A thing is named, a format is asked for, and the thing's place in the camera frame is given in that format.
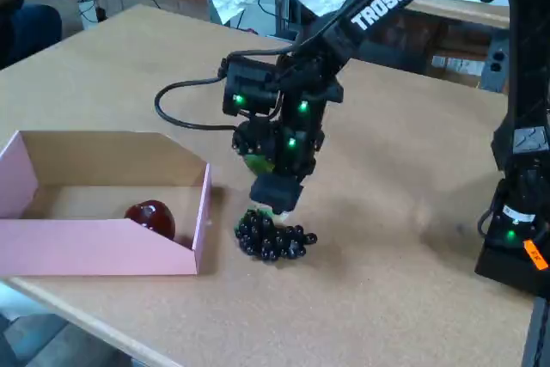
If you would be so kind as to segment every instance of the cork table surface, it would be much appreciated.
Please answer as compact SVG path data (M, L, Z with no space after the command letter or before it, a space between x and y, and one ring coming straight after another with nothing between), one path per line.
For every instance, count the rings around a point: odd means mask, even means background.
M171 126L152 102L168 83L214 76L232 50L277 45L138 7L0 72L0 145L17 129L161 132L210 162L215 186L198 277L9 285L151 367L518 366L532 298L474 274L503 96L351 61L289 218L318 244L276 266L241 253L232 227L254 177L230 134ZM177 90L164 106L236 122L222 96L222 84Z

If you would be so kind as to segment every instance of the pink box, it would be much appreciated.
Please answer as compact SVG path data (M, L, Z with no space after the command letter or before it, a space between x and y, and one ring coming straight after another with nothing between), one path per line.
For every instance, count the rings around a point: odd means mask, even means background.
M16 132L0 153L0 277L197 274L210 190L210 166L158 133ZM174 214L174 242L123 218L148 199Z

